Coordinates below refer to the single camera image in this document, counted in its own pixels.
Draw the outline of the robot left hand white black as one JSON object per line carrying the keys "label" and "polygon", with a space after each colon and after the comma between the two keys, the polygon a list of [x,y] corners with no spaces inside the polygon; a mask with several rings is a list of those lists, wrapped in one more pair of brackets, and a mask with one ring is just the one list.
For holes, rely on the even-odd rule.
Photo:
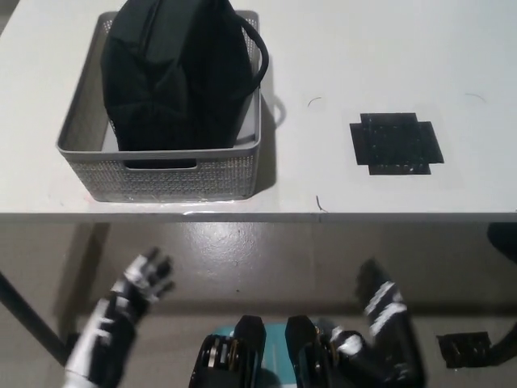
{"label": "robot left hand white black", "polygon": [[135,322],[141,320],[153,304],[172,290],[172,274],[171,258],[163,256],[159,248],[139,254],[111,288],[117,306]]}

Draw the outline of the robot right hand white black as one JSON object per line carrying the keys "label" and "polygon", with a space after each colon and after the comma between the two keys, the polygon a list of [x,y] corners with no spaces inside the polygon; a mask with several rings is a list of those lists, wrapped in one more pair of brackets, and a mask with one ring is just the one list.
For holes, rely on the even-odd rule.
{"label": "robot right hand white black", "polygon": [[348,360],[363,358],[396,364],[409,361],[418,347],[408,305],[395,281],[376,259],[368,259],[360,266],[355,295],[368,321],[372,344],[337,326],[331,330],[330,342],[338,354]]}

